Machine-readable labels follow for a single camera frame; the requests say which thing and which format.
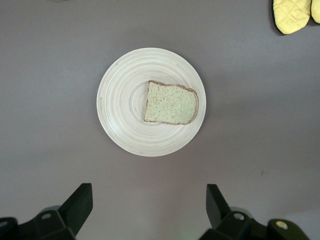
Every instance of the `round plate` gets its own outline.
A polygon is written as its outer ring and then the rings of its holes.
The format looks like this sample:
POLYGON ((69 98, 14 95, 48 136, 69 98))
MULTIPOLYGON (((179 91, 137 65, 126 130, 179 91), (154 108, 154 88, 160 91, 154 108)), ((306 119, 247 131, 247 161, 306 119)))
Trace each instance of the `round plate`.
POLYGON ((181 149, 197 134, 206 113, 206 93, 196 70, 181 56, 161 48, 141 48, 123 55, 106 71, 96 108, 116 144, 136 155, 156 157, 181 149), (144 122, 149 80, 194 89, 199 106, 193 122, 144 122))

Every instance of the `white plate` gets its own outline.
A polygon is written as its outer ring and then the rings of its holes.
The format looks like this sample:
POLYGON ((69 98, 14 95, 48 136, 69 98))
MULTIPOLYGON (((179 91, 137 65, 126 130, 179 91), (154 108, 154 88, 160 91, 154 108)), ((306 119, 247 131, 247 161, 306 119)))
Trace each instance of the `white plate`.
POLYGON ((116 60, 106 71, 96 98, 100 122, 124 150, 147 157, 173 153, 190 142, 206 113, 206 93, 196 70, 181 56, 161 48, 141 48, 116 60), (144 122, 148 81, 180 84, 198 95, 198 112, 188 125, 144 122))

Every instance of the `bread crust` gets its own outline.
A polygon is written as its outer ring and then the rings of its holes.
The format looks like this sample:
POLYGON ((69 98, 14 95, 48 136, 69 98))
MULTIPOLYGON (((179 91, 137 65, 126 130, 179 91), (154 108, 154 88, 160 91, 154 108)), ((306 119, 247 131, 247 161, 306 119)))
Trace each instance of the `bread crust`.
MULTIPOLYGON (((191 93, 193 93, 195 95, 195 100, 196 100, 196 108, 195 108, 195 111, 194 111, 194 114, 192 116, 192 119, 190 121, 188 121, 187 123, 171 123, 171 122, 165 122, 165 121, 150 121, 150 120, 145 120, 145 118, 143 118, 143 121, 146 122, 146 123, 164 123, 164 124, 169 124, 169 125, 188 125, 190 124, 193 120, 195 120, 196 116, 197 116, 197 112, 198 112, 198 108, 199 108, 199 99, 198 99, 198 95, 196 93, 195 90, 193 90, 192 88, 188 88, 188 87, 185 87, 183 85, 180 85, 180 84, 164 84, 160 81, 155 81, 155 80, 149 80, 148 81, 148 90, 147 90, 147 95, 149 93, 149 84, 150 83, 154 83, 154 84, 157 84, 157 85, 160 85, 160 86, 176 86, 176 87, 180 87, 184 90, 187 90, 191 93)), ((148 106, 148 99, 146 100, 146 105, 145 107, 147 108, 148 106)))

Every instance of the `slice of bread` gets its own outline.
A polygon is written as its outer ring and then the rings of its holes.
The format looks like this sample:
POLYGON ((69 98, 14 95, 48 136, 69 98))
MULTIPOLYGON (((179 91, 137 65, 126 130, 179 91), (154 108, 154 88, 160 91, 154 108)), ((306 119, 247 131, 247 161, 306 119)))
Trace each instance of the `slice of bread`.
POLYGON ((193 89, 149 81, 143 119, 145 122, 186 125, 196 118, 197 111, 198 96, 193 89))

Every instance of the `concentric ring pattern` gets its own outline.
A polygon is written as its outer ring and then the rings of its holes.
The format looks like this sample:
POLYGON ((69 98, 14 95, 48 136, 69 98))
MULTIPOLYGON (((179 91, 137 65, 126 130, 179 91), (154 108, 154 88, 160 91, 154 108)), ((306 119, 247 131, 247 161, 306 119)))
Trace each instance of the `concentric ring pattern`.
POLYGON ((147 157, 173 153, 199 131, 206 93, 196 70, 181 56, 161 48, 141 48, 116 60, 100 83, 97 113, 109 137, 126 151, 147 157), (144 122, 148 81, 180 84, 198 95, 199 108, 188 125, 144 122))

